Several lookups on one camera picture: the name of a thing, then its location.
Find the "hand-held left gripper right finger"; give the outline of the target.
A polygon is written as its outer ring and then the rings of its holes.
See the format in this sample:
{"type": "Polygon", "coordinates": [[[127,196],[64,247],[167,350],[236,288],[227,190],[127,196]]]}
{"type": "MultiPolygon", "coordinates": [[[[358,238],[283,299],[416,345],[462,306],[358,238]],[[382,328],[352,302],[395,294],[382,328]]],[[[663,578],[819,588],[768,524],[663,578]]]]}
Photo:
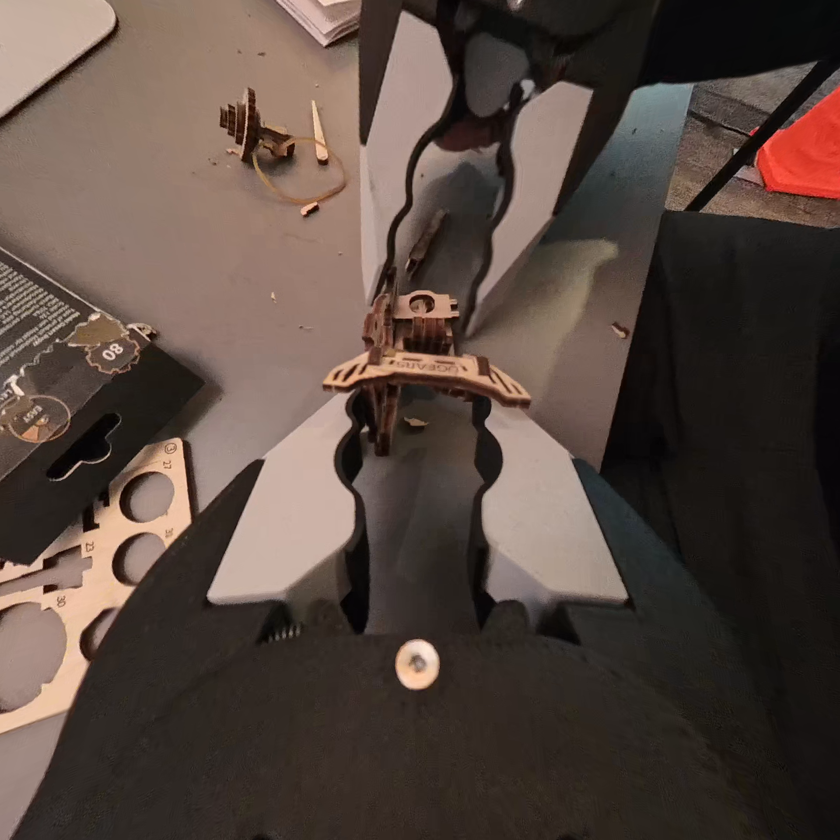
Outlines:
{"type": "Polygon", "coordinates": [[[468,577],[479,625],[518,602],[555,634],[568,606],[622,609],[630,595],[571,454],[524,412],[478,397],[468,577]]]}

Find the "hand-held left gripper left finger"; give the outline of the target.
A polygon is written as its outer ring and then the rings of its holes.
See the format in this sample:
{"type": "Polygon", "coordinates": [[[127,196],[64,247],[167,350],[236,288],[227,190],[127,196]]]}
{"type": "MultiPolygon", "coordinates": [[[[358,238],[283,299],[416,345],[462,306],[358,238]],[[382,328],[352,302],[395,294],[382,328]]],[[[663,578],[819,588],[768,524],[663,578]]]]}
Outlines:
{"type": "Polygon", "coordinates": [[[256,462],[259,471],[207,599],[279,602],[301,622],[317,601],[338,604],[361,634],[370,611],[362,398],[336,395],[256,462]]]}

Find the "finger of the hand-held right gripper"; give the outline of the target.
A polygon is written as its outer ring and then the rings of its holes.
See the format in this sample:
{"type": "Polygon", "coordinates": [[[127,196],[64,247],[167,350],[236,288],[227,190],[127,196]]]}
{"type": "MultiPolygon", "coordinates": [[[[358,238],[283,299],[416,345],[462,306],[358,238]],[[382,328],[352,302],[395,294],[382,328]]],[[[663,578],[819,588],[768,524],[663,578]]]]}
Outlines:
{"type": "Polygon", "coordinates": [[[457,72],[445,50],[452,9],[364,9],[359,32],[360,222],[364,298],[394,264],[420,155],[443,124],[457,72]]]}
{"type": "Polygon", "coordinates": [[[521,105],[500,147],[503,189],[484,260],[463,307],[475,336],[549,227],[592,100],[592,89],[554,84],[521,105]]]}

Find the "thin wooden lever part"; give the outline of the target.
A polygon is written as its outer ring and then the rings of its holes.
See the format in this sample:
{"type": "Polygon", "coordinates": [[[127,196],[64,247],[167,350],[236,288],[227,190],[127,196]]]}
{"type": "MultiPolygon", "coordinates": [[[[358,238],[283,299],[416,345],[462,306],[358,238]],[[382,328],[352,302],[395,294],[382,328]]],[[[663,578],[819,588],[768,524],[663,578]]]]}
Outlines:
{"type": "Polygon", "coordinates": [[[448,210],[441,208],[427,220],[422,233],[408,252],[405,264],[405,272],[408,276],[415,274],[424,263],[447,218],[448,210]]]}

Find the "wooden buggy model assembly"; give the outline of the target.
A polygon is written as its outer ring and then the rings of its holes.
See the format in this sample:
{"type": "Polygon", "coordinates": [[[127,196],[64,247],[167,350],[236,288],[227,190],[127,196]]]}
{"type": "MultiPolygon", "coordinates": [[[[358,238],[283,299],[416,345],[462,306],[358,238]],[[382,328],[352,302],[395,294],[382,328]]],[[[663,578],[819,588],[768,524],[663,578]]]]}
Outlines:
{"type": "Polygon", "coordinates": [[[456,299],[430,290],[403,293],[396,268],[385,272],[364,318],[364,351],[338,364],[322,382],[326,392],[361,391],[378,456],[390,454],[397,407],[409,385],[468,402],[481,396],[505,407],[530,406],[526,389],[487,357],[456,353],[458,319],[456,299]]]}

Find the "person's right forearm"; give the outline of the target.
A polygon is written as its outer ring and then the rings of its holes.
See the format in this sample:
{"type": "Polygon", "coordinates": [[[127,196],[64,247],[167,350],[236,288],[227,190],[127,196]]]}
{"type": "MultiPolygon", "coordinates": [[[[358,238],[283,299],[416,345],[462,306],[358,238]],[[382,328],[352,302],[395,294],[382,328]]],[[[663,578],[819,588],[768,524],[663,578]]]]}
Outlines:
{"type": "Polygon", "coordinates": [[[838,1],[664,1],[636,87],[754,76],[838,50],[838,1]]]}

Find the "person's right hand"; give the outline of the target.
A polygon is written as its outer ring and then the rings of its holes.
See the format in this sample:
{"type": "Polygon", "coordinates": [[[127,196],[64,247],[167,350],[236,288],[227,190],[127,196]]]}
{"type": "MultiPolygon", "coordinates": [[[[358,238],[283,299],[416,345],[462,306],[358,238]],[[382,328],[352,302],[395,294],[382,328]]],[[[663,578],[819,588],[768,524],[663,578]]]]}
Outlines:
{"type": "Polygon", "coordinates": [[[447,152],[484,150],[501,141],[504,121],[486,118],[464,118],[436,138],[436,145],[447,152]]]}

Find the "tan rubber band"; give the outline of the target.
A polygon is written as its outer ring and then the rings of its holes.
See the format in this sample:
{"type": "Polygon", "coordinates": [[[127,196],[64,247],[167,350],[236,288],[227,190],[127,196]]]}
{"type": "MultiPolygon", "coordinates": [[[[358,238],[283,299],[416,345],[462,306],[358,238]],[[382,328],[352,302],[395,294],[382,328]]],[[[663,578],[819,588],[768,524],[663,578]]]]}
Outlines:
{"type": "Polygon", "coordinates": [[[299,206],[299,207],[304,207],[304,206],[308,206],[308,205],[313,204],[313,203],[322,203],[322,202],[328,201],[329,199],[331,199],[331,198],[341,194],[341,192],[343,192],[343,190],[346,188],[346,186],[348,184],[347,170],[346,170],[346,167],[344,166],[343,160],[340,158],[340,156],[336,152],[331,151],[326,143],[321,142],[320,140],[318,140],[318,139],[316,139],[312,136],[310,137],[310,136],[293,135],[290,138],[290,140],[280,143],[280,146],[282,148],[286,148],[291,143],[294,143],[294,144],[311,144],[311,145],[314,146],[314,148],[316,150],[323,148],[328,155],[327,163],[328,164],[336,164],[339,168],[339,183],[337,185],[335,185],[334,187],[328,189],[326,192],[323,192],[319,195],[304,196],[304,197],[292,196],[290,194],[287,194],[286,192],[283,192],[277,185],[275,185],[269,179],[268,175],[263,172],[262,168],[259,165],[258,153],[257,153],[257,151],[254,150],[250,153],[251,164],[253,165],[253,168],[255,169],[255,171],[257,173],[257,176],[259,177],[259,179],[261,180],[263,185],[266,188],[268,188],[268,190],[273,194],[273,196],[275,198],[277,198],[279,201],[281,201],[283,203],[296,205],[296,206],[299,206]]]}

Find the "stepped wooden gear stack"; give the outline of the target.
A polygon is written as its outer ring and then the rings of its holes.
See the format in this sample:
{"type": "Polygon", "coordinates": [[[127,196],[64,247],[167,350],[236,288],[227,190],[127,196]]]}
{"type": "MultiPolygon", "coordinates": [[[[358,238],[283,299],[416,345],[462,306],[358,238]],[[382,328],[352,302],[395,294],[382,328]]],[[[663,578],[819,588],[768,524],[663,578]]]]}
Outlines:
{"type": "Polygon", "coordinates": [[[254,159],[260,150],[278,160],[290,159],[296,151],[297,142],[292,134],[263,122],[252,87],[246,87],[236,102],[220,106],[218,124],[234,142],[229,153],[247,165],[256,166],[254,159]]]}

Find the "small instruction booklet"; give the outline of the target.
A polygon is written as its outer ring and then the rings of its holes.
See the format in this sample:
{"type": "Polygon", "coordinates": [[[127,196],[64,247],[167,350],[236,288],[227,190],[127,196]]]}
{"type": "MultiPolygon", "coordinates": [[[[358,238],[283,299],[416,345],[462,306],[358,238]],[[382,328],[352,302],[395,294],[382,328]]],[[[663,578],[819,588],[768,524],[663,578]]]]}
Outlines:
{"type": "Polygon", "coordinates": [[[321,47],[354,34],[360,25],[361,1],[276,1],[321,47]]]}

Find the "person's dark clothing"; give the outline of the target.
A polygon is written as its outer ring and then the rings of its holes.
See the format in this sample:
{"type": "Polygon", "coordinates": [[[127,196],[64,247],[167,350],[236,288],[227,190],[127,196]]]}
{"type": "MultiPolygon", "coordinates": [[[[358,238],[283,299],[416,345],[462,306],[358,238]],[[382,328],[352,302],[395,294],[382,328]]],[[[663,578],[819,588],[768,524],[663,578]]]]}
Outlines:
{"type": "Polygon", "coordinates": [[[838,838],[837,228],[665,212],[602,474],[735,631],[838,838]]]}

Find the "black cardboard box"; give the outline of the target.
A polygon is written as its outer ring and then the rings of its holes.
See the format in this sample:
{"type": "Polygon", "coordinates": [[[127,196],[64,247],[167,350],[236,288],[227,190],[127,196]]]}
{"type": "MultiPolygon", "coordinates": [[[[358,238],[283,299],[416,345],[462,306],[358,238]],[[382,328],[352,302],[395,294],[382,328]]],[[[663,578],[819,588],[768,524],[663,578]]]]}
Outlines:
{"type": "Polygon", "coordinates": [[[2,249],[1,558],[30,565],[203,380],[2,249]]]}

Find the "black tripod stand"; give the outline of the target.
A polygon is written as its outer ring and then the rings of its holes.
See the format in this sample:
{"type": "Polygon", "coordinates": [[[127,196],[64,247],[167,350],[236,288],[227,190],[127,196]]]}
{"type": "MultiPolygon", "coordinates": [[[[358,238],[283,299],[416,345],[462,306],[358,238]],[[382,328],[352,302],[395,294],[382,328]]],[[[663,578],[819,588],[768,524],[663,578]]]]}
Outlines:
{"type": "Polygon", "coordinates": [[[837,220],[838,211],[828,209],[827,199],[765,192],[756,165],[770,137],[837,89],[838,61],[829,60],[696,84],[668,208],[824,227],[837,220]]]}

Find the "orange-red plastic item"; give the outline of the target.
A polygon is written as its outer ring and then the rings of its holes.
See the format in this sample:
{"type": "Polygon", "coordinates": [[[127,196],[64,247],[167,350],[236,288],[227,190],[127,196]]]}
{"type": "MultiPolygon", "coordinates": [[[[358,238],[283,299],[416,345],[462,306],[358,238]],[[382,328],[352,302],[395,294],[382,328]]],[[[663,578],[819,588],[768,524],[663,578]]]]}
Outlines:
{"type": "Polygon", "coordinates": [[[769,138],[755,163],[767,192],[837,200],[839,90],[769,138]]]}

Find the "laser-cut plywood part sheet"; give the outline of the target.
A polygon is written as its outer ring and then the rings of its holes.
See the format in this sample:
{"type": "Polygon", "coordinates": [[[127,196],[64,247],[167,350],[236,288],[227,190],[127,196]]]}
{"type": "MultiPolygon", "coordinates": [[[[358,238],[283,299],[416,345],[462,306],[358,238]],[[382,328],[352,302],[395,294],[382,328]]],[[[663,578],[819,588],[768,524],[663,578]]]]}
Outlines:
{"type": "Polygon", "coordinates": [[[92,628],[106,613],[119,611],[137,585],[116,571],[119,551],[144,535],[155,536],[168,550],[192,523],[184,441],[171,437],[144,447],[85,513],[90,517],[79,516],[27,571],[13,562],[2,569],[2,612],[36,604],[41,612],[58,615],[65,638],[56,672],[38,695],[17,709],[2,710],[2,733],[54,717],[71,706],[91,662],[85,642],[92,628]],[[123,498],[133,481],[147,475],[167,478],[173,498],[160,516],[136,521],[123,498]]]}

